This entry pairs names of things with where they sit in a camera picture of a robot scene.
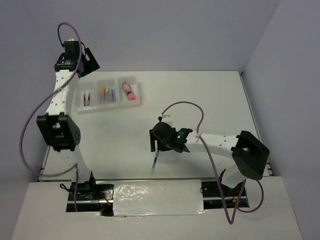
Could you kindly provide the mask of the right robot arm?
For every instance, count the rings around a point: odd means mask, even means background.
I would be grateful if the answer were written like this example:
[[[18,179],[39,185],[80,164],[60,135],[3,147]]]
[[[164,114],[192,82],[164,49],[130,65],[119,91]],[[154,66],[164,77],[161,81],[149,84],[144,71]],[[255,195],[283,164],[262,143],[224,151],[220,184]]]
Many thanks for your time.
[[[233,160],[219,176],[218,192],[230,195],[241,182],[263,178],[270,150],[249,131],[238,135],[197,133],[189,128],[176,130],[166,122],[158,122],[150,131],[150,150],[155,152],[209,153]]]

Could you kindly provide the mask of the pink glue stick tube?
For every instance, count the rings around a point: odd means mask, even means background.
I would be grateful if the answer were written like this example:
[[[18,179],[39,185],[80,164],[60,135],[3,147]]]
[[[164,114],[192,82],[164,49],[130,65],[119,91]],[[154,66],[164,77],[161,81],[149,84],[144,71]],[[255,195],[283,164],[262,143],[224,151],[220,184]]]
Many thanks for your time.
[[[129,101],[134,101],[136,100],[136,95],[133,93],[133,90],[131,88],[131,85],[128,83],[128,82],[124,82],[122,84],[122,89],[124,90],[126,96],[127,96],[127,99]]]

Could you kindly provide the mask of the dark blue gel pen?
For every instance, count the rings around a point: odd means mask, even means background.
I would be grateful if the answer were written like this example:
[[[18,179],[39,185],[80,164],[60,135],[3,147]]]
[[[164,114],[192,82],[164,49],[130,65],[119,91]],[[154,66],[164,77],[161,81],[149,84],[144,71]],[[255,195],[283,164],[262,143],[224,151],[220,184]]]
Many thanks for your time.
[[[159,150],[157,150],[156,153],[155,153],[155,157],[154,157],[153,164],[152,164],[152,166],[151,166],[151,171],[150,171],[150,174],[151,174],[151,175],[153,175],[154,172],[155,172],[156,163],[157,163],[157,159],[158,159],[158,157],[159,157],[159,153],[160,153]]]

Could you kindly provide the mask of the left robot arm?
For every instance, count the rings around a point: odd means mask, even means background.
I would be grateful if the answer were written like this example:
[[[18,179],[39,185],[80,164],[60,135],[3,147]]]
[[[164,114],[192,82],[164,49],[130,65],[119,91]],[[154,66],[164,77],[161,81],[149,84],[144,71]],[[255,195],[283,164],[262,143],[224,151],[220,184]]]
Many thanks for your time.
[[[70,39],[63,43],[64,52],[55,66],[55,90],[44,115],[36,118],[36,123],[50,146],[74,172],[70,192],[81,194],[91,200],[97,196],[98,187],[92,171],[87,167],[79,148],[81,131],[71,117],[74,94],[80,78],[99,69],[89,48],[80,51],[81,44]]]

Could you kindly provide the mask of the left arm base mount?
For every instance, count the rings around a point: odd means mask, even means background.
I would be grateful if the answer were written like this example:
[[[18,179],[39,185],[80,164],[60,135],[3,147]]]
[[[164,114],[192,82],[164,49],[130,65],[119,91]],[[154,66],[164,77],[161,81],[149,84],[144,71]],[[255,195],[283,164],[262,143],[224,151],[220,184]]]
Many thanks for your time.
[[[95,212],[103,217],[114,216],[114,184],[97,183],[93,176],[88,182],[72,182],[69,187],[61,183],[59,187],[68,192],[66,212]]]

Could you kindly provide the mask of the blue highlighter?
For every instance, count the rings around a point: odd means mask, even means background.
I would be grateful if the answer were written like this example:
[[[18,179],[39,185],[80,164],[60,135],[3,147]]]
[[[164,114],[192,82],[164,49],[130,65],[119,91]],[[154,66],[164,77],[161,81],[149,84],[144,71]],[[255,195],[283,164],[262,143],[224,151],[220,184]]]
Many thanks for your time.
[[[116,88],[112,88],[112,102],[116,103],[117,102],[117,96],[116,96]]]

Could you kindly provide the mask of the teal gel pen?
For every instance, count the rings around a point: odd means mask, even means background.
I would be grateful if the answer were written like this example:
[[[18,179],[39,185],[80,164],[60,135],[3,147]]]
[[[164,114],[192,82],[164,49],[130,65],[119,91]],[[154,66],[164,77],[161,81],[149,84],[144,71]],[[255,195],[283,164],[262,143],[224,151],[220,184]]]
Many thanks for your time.
[[[86,106],[90,106],[91,103],[91,94],[90,92],[87,94],[87,101],[86,101]]]

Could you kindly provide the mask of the orange highlighter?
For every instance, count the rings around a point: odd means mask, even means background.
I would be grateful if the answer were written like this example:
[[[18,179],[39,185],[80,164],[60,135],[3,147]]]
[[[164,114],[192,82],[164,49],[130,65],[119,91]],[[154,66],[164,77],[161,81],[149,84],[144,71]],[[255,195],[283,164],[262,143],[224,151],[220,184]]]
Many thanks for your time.
[[[103,104],[105,102],[105,94],[106,94],[106,87],[102,87],[101,89],[101,103]]]

